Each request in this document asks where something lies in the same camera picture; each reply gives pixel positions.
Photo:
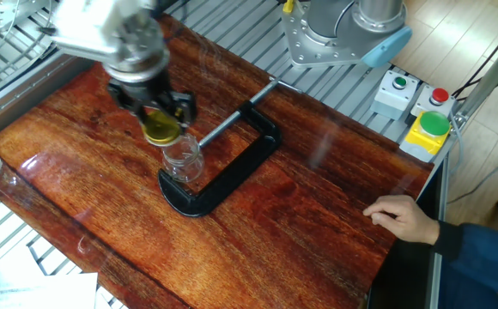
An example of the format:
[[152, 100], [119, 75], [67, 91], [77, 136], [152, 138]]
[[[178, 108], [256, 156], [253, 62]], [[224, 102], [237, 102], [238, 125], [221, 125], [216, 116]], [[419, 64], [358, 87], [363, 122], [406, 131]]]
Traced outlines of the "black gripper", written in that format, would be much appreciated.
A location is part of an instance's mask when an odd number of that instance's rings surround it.
[[197, 118], [196, 95], [191, 91], [172, 91], [167, 70], [146, 82], [128, 83], [114, 79], [107, 84], [107, 92], [116, 105], [134, 116], [139, 124], [146, 120], [142, 102], [149, 102], [154, 109], [167, 111], [182, 129], [190, 127]]

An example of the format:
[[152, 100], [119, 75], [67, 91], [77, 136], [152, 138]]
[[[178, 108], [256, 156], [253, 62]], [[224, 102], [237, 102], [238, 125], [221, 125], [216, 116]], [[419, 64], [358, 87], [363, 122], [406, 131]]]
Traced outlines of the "person's right hand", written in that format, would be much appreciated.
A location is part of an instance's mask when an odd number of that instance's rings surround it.
[[434, 245], [440, 235], [438, 221], [428, 217], [409, 196], [383, 196], [363, 210], [374, 225], [397, 238], [413, 243]]

